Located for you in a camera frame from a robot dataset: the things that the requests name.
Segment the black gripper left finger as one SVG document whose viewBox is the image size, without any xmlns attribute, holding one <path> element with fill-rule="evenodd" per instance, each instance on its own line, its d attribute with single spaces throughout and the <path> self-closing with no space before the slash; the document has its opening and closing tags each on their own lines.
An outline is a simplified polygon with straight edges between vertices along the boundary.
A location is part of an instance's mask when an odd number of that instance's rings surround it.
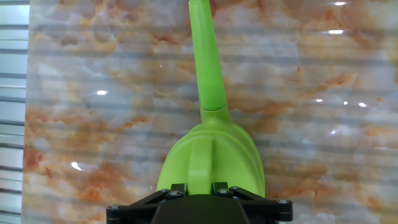
<svg viewBox="0 0 398 224">
<path fill-rule="evenodd" d="M 157 209 L 166 201 L 188 195 L 186 184 L 172 184 L 130 205 L 110 205 L 106 209 L 107 224 L 151 223 Z"/>
</svg>

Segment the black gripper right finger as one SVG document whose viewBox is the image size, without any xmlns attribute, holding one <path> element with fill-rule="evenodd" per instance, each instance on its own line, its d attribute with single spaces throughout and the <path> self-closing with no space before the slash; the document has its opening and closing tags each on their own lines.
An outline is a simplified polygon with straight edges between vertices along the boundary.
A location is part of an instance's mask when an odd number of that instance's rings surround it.
<svg viewBox="0 0 398 224">
<path fill-rule="evenodd" d="M 228 187 L 226 182 L 213 182 L 211 194 L 236 202 L 249 223 L 283 224 L 293 221 L 293 202 L 287 199 L 269 200 L 238 186 Z"/>
</svg>

